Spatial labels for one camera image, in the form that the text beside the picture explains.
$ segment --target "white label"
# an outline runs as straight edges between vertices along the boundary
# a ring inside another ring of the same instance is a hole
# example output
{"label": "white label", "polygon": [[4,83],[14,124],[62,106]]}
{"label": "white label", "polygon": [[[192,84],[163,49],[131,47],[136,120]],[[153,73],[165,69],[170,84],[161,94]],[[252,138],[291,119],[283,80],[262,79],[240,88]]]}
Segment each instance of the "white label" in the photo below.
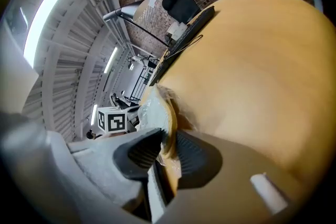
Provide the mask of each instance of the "white label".
{"label": "white label", "polygon": [[149,5],[153,8],[156,0],[149,0]]}

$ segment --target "desk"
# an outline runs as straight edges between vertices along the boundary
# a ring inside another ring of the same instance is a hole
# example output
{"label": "desk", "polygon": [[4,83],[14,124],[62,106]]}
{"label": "desk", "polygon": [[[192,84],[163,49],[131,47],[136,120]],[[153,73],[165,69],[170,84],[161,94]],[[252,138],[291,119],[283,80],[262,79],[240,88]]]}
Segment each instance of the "desk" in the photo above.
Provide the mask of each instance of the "desk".
{"label": "desk", "polygon": [[201,132],[251,147],[314,185],[335,149],[334,26],[301,0],[213,5],[203,38],[159,84],[188,105]]}

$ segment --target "white ceiling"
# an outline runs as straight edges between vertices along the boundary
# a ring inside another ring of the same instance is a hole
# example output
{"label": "white ceiling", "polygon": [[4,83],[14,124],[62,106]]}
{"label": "white ceiling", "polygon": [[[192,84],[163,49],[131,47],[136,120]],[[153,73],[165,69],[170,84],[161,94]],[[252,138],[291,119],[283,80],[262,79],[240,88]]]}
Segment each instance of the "white ceiling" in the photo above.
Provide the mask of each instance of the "white ceiling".
{"label": "white ceiling", "polygon": [[[29,28],[41,2],[13,0],[6,17],[10,19],[11,11],[22,7]],[[107,5],[114,8],[113,0],[107,0]],[[58,0],[38,43],[34,69],[39,78],[23,115],[61,133],[66,142],[82,137],[93,105],[103,105],[117,87],[127,58],[134,53],[126,42],[124,27],[113,23],[106,26],[90,0]],[[27,33],[13,36],[23,50]],[[103,72],[115,47],[118,51],[108,77]]]}

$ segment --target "black railing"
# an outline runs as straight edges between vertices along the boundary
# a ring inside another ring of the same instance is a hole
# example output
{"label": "black railing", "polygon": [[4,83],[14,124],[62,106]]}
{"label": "black railing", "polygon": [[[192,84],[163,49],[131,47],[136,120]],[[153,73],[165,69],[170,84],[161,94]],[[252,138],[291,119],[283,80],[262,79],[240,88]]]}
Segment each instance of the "black railing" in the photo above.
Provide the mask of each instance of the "black railing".
{"label": "black railing", "polygon": [[[154,64],[157,64],[159,60],[151,60]],[[153,74],[154,68],[149,68],[148,72],[146,72],[146,69],[143,69],[141,71],[140,76],[138,77],[138,80],[133,88],[132,94],[130,96],[130,100],[134,103],[138,103],[141,100],[143,91],[145,90],[149,79],[151,78],[151,75]]]}

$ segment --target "fluorescent light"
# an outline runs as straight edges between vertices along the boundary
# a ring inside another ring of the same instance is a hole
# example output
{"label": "fluorescent light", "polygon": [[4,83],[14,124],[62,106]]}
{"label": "fluorescent light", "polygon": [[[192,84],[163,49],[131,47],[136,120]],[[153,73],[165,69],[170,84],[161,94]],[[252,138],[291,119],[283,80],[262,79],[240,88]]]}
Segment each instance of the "fluorescent light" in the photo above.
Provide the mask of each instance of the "fluorescent light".
{"label": "fluorescent light", "polygon": [[25,23],[26,23],[26,25],[27,25],[27,27],[28,27],[28,21],[27,21],[26,15],[23,13],[23,10],[22,10],[21,7],[20,7],[20,11],[21,11],[21,14],[22,14],[22,16],[23,16],[23,20],[25,20]]}
{"label": "fluorescent light", "polygon": [[43,26],[58,0],[43,0],[30,26],[23,56],[34,67],[35,52]]}
{"label": "fluorescent light", "polygon": [[91,117],[91,125],[93,125],[94,124],[94,120],[95,120],[95,118],[96,118],[96,111],[97,111],[97,105],[95,104],[94,106],[93,106],[93,110],[92,110],[92,117]]}
{"label": "fluorescent light", "polygon": [[112,54],[111,54],[111,57],[110,57],[109,61],[107,62],[107,65],[105,67],[104,73],[107,73],[107,71],[109,70],[110,65],[112,63],[112,59],[113,59],[114,55],[116,54],[117,50],[118,50],[118,48],[115,47],[114,50],[113,50],[113,52],[112,52]]}

